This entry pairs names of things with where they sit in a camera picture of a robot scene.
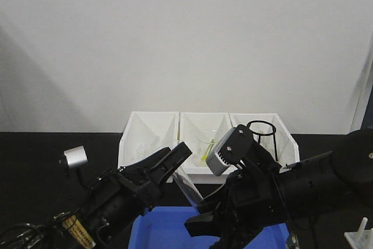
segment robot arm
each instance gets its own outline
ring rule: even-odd
[[[173,150],[164,148],[131,166],[107,170],[88,184],[81,180],[90,190],[82,207],[61,213],[45,225],[25,223],[8,228],[0,233],[0,248],[108,248],[115,235],[154,207],[163,195],[162,186],[191,153],[182,142]],[[66,164],[75,167],[84,163],[78,154],[79,150],[72,150]],[[15,228],[27,231],[4,239]]]
[[[220,240],[210,248],[244,248],[261,230],[296,218],[373,206],[373,130],[352,132],[332,152],[281,169],[244,125],[232,129],[207,158],[215,175],[229,165],[226,183],[185,223],[191,236]]]

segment blue plastic bin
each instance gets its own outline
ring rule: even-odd
[[[218,238],[191,237],[185,221],[198,213],[193,207],[156,207],[136,219],[132,226],[128,249],[208,249]],[[285,249],[288,231],[285,224],[266,227],[248,249]]]

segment white divided box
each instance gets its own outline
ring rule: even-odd
[[[193,152],[182,168],[193,183],[224,184],[227,175],[235,170],[230,167],[221,176],[214,176],[204,159],[231,127],[228,113],[180,113],[180,142]]]
[[[236,127],[239,124],[247,125],[247,123],[256,120],[266,121],[274,125],[276,127],[275,138],[277,156],[279,159],[278,162],[282,166],[285,166],[286,164],[292,164],[300,161],[298,145],[291,136],[291,134],[288,132],[287,128],[285,127],[284,123],[282,122],[278,114],[230,113],[229,116],[232,122],[232,126],[234,127]],[[250,129],[252,131],[259,132],[262,134],[268,134],[272,132],[272,127],[270,125],[260,122],[251,124]],[[264,148],[266,148],[266,150],[268,150],[275,159],[275,146],[273,144],[273,137],[262,136],[261,145]]]
[[[131,112],[119,143],[118,167],[178,144],[179,112]]]

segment table surface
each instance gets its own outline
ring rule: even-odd
[[[56,213],[75,209],[84,201],[86,190],[77,178],[67,178],[58,163],[63,151],[80,145],[85,147],[89,164],[83,168],[92,178],[107,168],[116,168],[118,133],[0,133],[0,229],[14,223],[43,223]],[[299,145],[301,159],[333,149],[341,135],[293,135]],[[202,195],[216,185],[197,185]],[[175,183],[167,184],[164,198],[158,206],[188,206]],[[344,232],[356,231],[363,216],[373,217],[372,209],[356,209],[322,215],[315,225],[320,249],[350,249]],[[306,221],[299,224],[308,226]],[[314,249],[310,229],[295,229],[300,248]],[[112,242],[113,249],[127,248],[131,229],[126,229]]]

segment warning label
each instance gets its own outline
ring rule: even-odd
[[[95,242],[93,241],[92,237],[86,231],[86,229],[82,226],[75,215],[71,216],[70,218],[64,220],[62,225],[65,229],[67,229],[70,234],[82,245],[85,249],[92,249],[96,246]]]

